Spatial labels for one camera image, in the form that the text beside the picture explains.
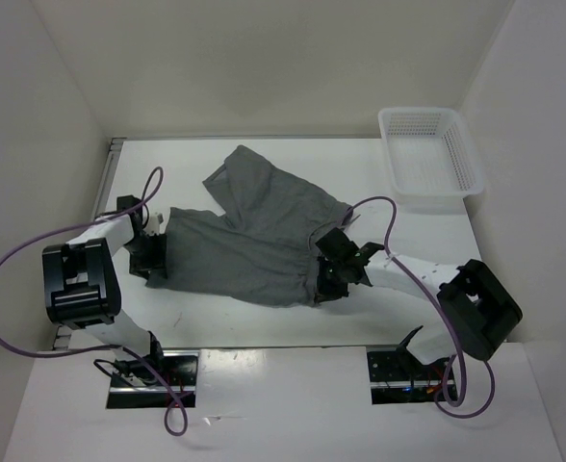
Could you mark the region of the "grey shorts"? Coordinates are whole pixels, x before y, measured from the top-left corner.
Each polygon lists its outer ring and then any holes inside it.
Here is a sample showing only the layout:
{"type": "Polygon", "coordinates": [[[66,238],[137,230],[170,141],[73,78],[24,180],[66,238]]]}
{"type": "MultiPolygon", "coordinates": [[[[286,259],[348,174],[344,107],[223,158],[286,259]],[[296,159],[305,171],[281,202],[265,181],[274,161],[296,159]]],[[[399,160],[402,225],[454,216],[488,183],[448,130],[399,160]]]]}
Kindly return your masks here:
{"type": "Polygon", "coordinates": [[[350,205],[244,145],[203,185],[222,215],[171,208],[167,275],[151,275],[147,287],[274,308],[317,305],[316,242],[344,222],[350,205]]]}

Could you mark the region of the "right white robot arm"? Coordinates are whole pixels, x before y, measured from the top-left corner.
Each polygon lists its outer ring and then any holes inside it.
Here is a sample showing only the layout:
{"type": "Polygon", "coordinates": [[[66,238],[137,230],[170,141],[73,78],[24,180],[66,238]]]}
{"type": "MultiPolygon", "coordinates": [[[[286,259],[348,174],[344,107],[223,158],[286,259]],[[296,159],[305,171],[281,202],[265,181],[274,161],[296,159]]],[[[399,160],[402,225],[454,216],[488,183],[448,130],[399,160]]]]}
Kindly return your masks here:
{"type": "Polygon", "coordinates": [[[518,303],[479,260],[456,266],[389,255],[382,244],[358,246],[339,228],[319,239],[317,248],[318,303],[348,296],[354,284],[423,298],[436,309],[439,321],[414,328],[399,344],[398,368],[408,378],[458,352],[489,360],[523,318],[518,303]]]}

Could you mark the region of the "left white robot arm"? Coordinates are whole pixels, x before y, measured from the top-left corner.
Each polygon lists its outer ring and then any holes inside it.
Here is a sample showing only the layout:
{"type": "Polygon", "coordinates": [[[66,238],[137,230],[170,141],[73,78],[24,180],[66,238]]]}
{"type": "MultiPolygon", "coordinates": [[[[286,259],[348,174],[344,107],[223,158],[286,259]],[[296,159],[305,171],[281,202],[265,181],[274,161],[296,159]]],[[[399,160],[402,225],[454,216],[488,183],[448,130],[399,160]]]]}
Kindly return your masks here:
{"type": "Polygon", "coordinates": [[[119,374],[153,385],[166,376],[167,360],[156,336],[123,311],[113,263],[113,256],[125,249],[130,274],[144,280],[167,277],[163,215],[138,203],[133,195],[121,196],[117,210],[103,216],[102,223],[42,251],[44,300],[48,319],[117,346],[119,374]]]}

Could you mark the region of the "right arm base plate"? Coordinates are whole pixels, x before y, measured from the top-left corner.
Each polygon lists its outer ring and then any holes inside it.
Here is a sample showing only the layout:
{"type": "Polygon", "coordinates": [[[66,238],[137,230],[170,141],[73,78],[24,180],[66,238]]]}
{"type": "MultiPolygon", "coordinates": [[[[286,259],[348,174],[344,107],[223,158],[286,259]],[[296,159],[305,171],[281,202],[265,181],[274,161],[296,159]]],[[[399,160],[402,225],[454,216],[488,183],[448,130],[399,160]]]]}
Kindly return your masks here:
{"type": "Polygon", "coordinates": [[[442,389],[447,357],[423,365],[397,346],[368,348],[366,357],[373,405],[432,402],[442,389]]]}

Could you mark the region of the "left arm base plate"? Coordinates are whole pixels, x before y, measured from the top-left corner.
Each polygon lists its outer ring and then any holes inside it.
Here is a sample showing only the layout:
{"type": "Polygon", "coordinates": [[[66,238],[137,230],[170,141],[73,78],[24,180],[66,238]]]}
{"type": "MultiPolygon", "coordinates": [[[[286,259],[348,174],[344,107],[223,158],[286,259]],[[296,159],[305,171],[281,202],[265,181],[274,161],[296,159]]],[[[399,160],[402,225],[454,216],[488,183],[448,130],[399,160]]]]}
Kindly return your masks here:
{"type": "MultiPolygon", "coordinates": [[[[151,366],[180,395],[186,408],[194,408],[198,363],[197,350],[168,349],[151,366]]],[[[106,368],[111,375],[107,409],[165,409],[172,403],[167,389],[138,360],[119,363],[117,367],[106,364],[106,368]]]]}

